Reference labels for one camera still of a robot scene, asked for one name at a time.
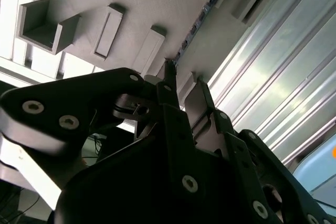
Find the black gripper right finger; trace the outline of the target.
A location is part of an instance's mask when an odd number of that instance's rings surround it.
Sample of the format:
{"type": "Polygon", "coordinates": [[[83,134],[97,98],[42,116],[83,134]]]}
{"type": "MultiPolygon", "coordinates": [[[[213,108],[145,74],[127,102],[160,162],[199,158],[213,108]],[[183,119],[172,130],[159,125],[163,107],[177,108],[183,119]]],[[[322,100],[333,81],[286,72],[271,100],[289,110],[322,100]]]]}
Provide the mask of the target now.
{"type": "Polygon", "coordinates": [[[208,85],[195,85],[197,146],[220,150],[238,191],[238,217],[245,223],[331,223],[331,218],[251,130],[236,132],[214,106],[208,85]]]}

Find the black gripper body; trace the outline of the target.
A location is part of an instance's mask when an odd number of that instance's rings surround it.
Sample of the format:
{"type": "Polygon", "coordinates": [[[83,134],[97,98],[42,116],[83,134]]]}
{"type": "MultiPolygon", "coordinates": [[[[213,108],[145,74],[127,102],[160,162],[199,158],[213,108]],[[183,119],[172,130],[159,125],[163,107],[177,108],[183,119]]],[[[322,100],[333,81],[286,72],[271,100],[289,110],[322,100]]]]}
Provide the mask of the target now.
{"type": "Polygon", "coordinates": [[[259,185],[245,189],[217,153],[194,148],[182,159],[191,171],[171,180],[164,142],[134,143],[71,179],[54,223],[275,223],[259,185]]]}

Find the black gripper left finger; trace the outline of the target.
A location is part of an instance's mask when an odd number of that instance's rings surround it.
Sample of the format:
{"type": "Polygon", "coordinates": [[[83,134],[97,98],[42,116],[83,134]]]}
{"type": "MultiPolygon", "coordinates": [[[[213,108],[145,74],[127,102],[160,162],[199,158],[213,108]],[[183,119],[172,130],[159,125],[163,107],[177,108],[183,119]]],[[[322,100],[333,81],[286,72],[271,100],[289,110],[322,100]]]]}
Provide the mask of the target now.
{"type": "Polygon", "coordinates": [[[1,161],[15,167],[40,195],[141,184],[178,195],[200,195],[187,115],[180,109],[174,76],[156,84],[119,68],[6,91],[1,96],[1,161]],[[80,150],[92,133],[124,120],[135,136],[111,156],[83,168],[80,150]]]}

